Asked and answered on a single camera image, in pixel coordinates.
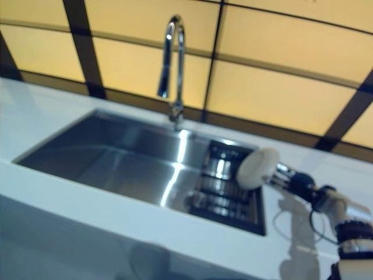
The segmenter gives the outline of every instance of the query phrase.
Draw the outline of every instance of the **illuminated wall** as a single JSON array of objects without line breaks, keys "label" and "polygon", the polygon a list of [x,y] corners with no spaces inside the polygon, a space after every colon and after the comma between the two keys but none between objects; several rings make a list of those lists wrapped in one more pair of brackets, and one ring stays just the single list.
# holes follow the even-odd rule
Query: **illuminated wall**
[{"label": "illuminated wall", "polygon": [[373,161],[373,1],[0,5],[2,53],[13,61],[3,58],[3,76],[13,67],[27,82],[164,111],[162,42],[178,13],[186,117]]}]

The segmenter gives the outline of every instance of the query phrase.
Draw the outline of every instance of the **black cable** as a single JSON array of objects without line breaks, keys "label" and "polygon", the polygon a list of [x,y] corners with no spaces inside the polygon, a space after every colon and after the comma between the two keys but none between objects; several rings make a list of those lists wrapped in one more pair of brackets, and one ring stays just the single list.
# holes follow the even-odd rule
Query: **black cable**
[{"label": "black cable", "polygon": [[326,237],[324,234],[322,234],[321,232],[319,232],[318,230],[315,229],[315,226],[314,226],[314,222],[312,220],[312,215],[314,214],[314,210],[311,211],[311,213],[309,213],[309,216],[308,216],[308,221],[309,221],[309,225],[311,226],[311,229],[318,235],[320,236],[321,238],[323,238],[324,240],[332,243],[332,244],[335,244],[335,245],[338,245],[337,242],[335,242],[334,240]]}]

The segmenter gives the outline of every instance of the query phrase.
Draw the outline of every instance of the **chrome faucet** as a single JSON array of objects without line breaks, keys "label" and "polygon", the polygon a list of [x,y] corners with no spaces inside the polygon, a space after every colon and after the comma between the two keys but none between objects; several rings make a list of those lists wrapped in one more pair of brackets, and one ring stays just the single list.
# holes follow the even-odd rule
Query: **chrome faucet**
[{"label": "chrome faucet", "polygon": [[178,71],[177,71],[177,97],[176,101],[170,103],[170,112],[168,117],[170,121],[174,122],[175,130],[179,130],[179,124],[182,121],[182,112],[184,106],[182,103],[182,76],[184,72],[184,44],[185,44],[185,31],[182,19],[179,15],[173,16],[166,28],[166,37],[163,46],[163,68],[159,82],[158,96],[168,98],[168,84],[170,83],[170,68],[171,59],[173,54],[173,42],[175,31],[178,33]]}]

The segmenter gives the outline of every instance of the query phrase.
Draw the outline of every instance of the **black grid frame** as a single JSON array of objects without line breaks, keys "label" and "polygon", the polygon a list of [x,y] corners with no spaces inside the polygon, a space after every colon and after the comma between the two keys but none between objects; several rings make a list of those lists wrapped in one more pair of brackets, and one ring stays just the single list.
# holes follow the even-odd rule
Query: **black grid frame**
[{"label": "black grid frame", "polygon": [[[301,17],[297,15],[291,15],[287,13],[275,12],[272,10],[258,9],[251,6],[242,6],[231,3],[226,3],[225,0],[220,2],[202,0],[203,2],[208,2],[212,5],[219,5],[219,15],[217,17],[214,44],[212,52],[204,52],[193,49],[187,49],[188,54],[197,55],[201,57],[210,58],[210,68],[206,86],[205,100],[203,104],[203,109],[198,110],[191,107],[185,108],[185,117],[195,121],[201,121],[204,123],[218,125],[221,127],[226,127],[234,130],[244,131],[264,137],[269,137],[273,139],[278,139],[281,141],[294,143],[297,145],[307,146],[310,148],[323,150],[327,152],[337,153],[340,155],[349,156],[352,158],[361,159],[368,162],[373,162],[373,149],[368,147],[355,145],[352,143],[343,142],[342,138],[345,133],[354,125],[358,118],[365,112],[369,105],[373,101],[373,69],[368,74],[365,81],[360,85],[355,85],[349,81],[337,80],[334,77],[320,76],[315,73],[310,73],[306,71],[300,71],[299,69],[289,69],[289,68],[276,68],[275,65],[261,64],[256,61],[248,61],[247,59],[232,57],[228,55],[222,55],[217,53],[217,46],[219,45],[219,35],[221,26],[224,21],[224,11],[227,6],[236,6],[244,9],[259,10],[261,12],[275,13],[283,16],[290,16],[294,18],[299,18],[303,20],[310,20],[313,22],[319,22],[326,25],[332,25],[343,29],[352,30],[355,32],[361,32],[364,34],[369,34],[373,36],[366,30],[354,29],[348,26],[342,26],[339,24],[334,24],[330,22],[324,22],[320,20],[315,20],[307,17]],[[122,96],[122,101],[125,104],[129,104],[136,107],[141,107],[144,109],[149,109],[153,111],[158,111],[161,113],[166,113],[168,110],[167,103],[159,101],[156,99],[151,99],[148,97],[139,96],[136,93],[122,92],[119,90],[105,88],[103,86],[100,69],[98,67],[98,61],[96,52],[93,46],[93,35],[89,26],[89,21],[87,17],[87,10],[84,0],[63,0],[66,15],[69,22],[70,32],[72,33],[79,61],[82,67],[83,74],[85,76],[85,83],[77,82],[74,80],[61,79],[54,76],[43,75],[40,73],[33,73],[28,71],[19,70],[12,58],[11,52],[9,51],[5,40],[3,39],[0,32],[1,39],[1,68],[0,75],[5,78],[16,79],[20,81],[26,81],[31,83],[36,83],[39,85],[46,85],[52,88],[58,88],[67,90],[70,92],[85,93],[90,96],[106,99],[106,93],[115,92]],[[61,28],[54,28],[51,26],[43,26],[38,24],[37,26],[22,25],[20,23],[9,23],[2,22],[6,25],[17,25],[17,26],[27,26],[39,29],[55,30],[58,32],[68,32],[67,30],[61,30]],[[162,44],[146,40],[136,40],[126,37],[118,37],[113,34],[101,34],[98,37],[105,39],[126,41],[129,43],[140,44],[148,47],[162,48]],[[231,117],[229,115],[222,115],[208,111],[208,102],[210,92],[210,85],[213,80],[214,63],[217,60],[232,62],[241,65],[249,65],[257,68],[271,69],[277,72],[285,72],[292,75],[304,76],[306,78],[317,79],[320,81],[332,83],[335,85],[343,85],[349,88],[356,89],[355,94],[347,103],[342,112],[337,116],[333,124],[329,127],[327,132],[323,136],[307,134],[295,130],[290,130],[286,128],[276,127],[273,125],[267,125],[260,122],[244,120],[240,118]]]}]

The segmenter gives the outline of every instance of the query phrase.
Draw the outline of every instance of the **white countertop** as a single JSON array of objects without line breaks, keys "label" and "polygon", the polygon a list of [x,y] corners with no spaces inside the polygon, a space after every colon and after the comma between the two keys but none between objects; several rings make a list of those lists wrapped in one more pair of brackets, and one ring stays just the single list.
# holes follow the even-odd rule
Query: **white countertop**
[{"label": "white countertop", "polygon": [[[110,101],[0,78],[0,194],[27,205],[263,279],[329,275],[336,246],[314,242],[303,204],[264,186],[267,235],[262,237],[206,219],[50,176],[13,163],[95,109],[168,124],[167,116]],[[281,161],[331,184],[373,212],[373,164],[260,136],[185,120],[183,128],[278,149]],[[280,213],[279,205],[291,212]],[[316,223],[322,227],[320,220]],[[331,231],[325,220],[326,234]]]}]

